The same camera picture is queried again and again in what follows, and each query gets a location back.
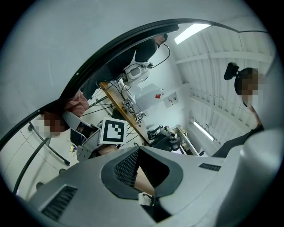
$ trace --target tiled floor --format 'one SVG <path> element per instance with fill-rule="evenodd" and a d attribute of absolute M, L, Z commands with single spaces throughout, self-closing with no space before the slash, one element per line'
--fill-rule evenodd
<path fill-rule="evenodd" d="M 103 96 L 104 94 L 102 93 L 96 98 L 102 98 Z M 109 99 L 104 101 L 104 104 L 106 103 L 110 103 Z M 105 106 L 94 106 L 87 110 L 85 114 L 100 110 L 103 107 Z M 97 125 L 104 117 L 108 116 L 109 115 L 105 110 L 101 110 L 99 112 L 83 116 L 82 119 Z M 40 135 L 45 138 L 47 134 L 44 133 L 44 131 L 47 130 L 47 128 L 44 127 L 41 116 L 33 119 L 32 123 Z M 142 145 L 143 140 L 137 135 L 138 134 L 136 134 L 133 130 L 131 134 L 127 136 L 127 141 L 129 142 L 123 145 L 120 149 L 134 146 L 135 142 Z M 70 153 L 72 142 L 70 142 L 69 138 L 70 130 L 60 134 L 58 137 L 52 138 L 50 146 L 57 153 L 67 159 L 71 163 L 70 166 L 73 166 L 78 161 L 77 157 Z M 10 191 L 13 191 L 21 170 L 40 143 L 41 140 L 36 133 L 34 131 L 28 131 L 27 124 L 19 132 L 17 132 L 1 150 L 0 173 L 6 181 L 7 187 Z M 24 177 L 22 178 L 17 194 L 23 199 L 28 200 L 36 192 L 36 184 L 38 182 L 47 183 L 52 180 L 58 176 L 61 168 L 67 169 L 68 167 L 65 165 L 63 160 L 58 158 L 47 146 L 44 146 L 28 167 Z"/>

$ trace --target fluorescent light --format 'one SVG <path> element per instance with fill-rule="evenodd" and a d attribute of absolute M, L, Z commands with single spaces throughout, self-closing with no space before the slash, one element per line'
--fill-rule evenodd
<path fill-rule="evenodd" d="M 186 40 L 187 38 L 191 37 L 195 33 L 198 33 L 199 31 L 211 26 L 210 24 L 204 24 L 204 23 L 194 23 L 189 28 L 185 29 L 177 38 L 174 39 L 176 44 L 180 44 L 182 41 Z"/>
<path fill-rule="evenodd" d="M 196 121 L 194 122 L 194 125 L 200 129 L 211 141 L 214 141 L 214 138 L 204 129 L 202 128 Z"/>

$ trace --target ceiling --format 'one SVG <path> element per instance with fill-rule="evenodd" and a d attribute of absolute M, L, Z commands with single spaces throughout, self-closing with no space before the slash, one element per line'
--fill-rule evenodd
<path fill-rule="evenodd" d="M 229 62 L 242 70 L 257 68 L 265 74 L 275 54 L 269 34 L 236 33 L 211 26 L 179 45 L 174 42 L 190 24 L 169 34 L 167 44 L 183 83 L 191 87 L 189 120 L 199 122 L 222 145 L 256 127 L 256 120 L 234 90 L 234 79 L 225 81 Z"/>

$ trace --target table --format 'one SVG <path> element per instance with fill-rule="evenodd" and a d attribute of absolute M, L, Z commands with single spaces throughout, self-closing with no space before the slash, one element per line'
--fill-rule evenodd
<path fill-rule="evenodd" d="M 104 92 L 108 96 L 108 98 L 112 101 L 112 103 L 115 105 L 116 109 L 120 112 L 120 114 L 128 121 L 128 123 L 131 125 L 131 127 L 138 133 L 138 135 L 147 143 L 149 143 L 149 138 L 146 130 L 146 126 L 144 121 L 142 120 L 142 123 L 137 124 L 135 121 L 135 117 L 126 112 L 123 107 L 123 98 L 121 94 L 118 92 L 118 90 L 109 84 L 108 82 L 102 82 L 100 83 L 101 88 L 106 89 Z"/>

